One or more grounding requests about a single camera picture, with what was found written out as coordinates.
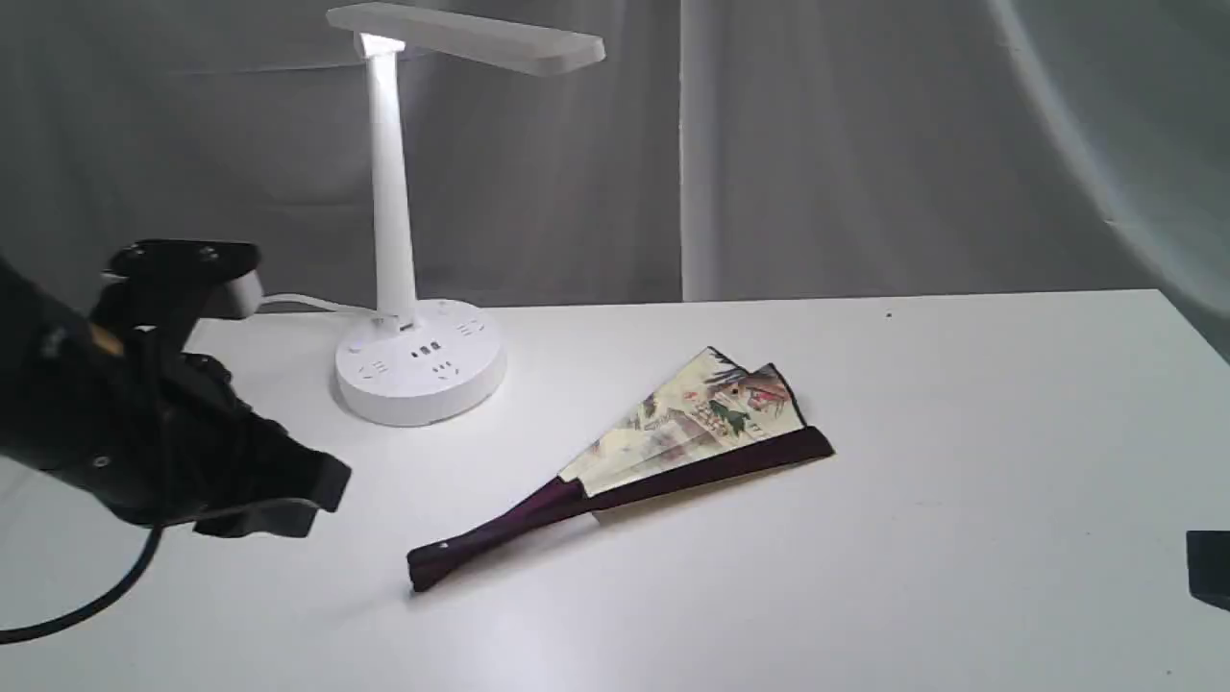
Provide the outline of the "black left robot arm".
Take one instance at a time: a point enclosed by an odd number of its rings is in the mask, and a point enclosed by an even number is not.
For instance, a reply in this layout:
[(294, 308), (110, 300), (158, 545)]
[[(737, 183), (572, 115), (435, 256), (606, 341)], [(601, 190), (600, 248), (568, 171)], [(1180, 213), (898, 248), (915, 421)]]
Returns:
[(2, 456), (135, 526), (308, 537), (351, 465), (237, 397), (188, 352), (216, 281), (119, 277), (77, 312), (2, 267)]

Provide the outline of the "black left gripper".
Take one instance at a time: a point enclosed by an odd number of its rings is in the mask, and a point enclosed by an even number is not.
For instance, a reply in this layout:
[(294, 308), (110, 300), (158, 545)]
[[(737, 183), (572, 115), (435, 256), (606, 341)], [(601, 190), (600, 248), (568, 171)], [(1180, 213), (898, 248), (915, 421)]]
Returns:
[(69, 442), (58, 479), (141, 527), (192, 524), (196, 533), (305, 538), (319, 509), (338, 513), (351, 465), (289, 446), (285, 428), (234, 395), (215, 358), (186, 354), (135, 329), (121, 354), (89, 350), (58, 434)]

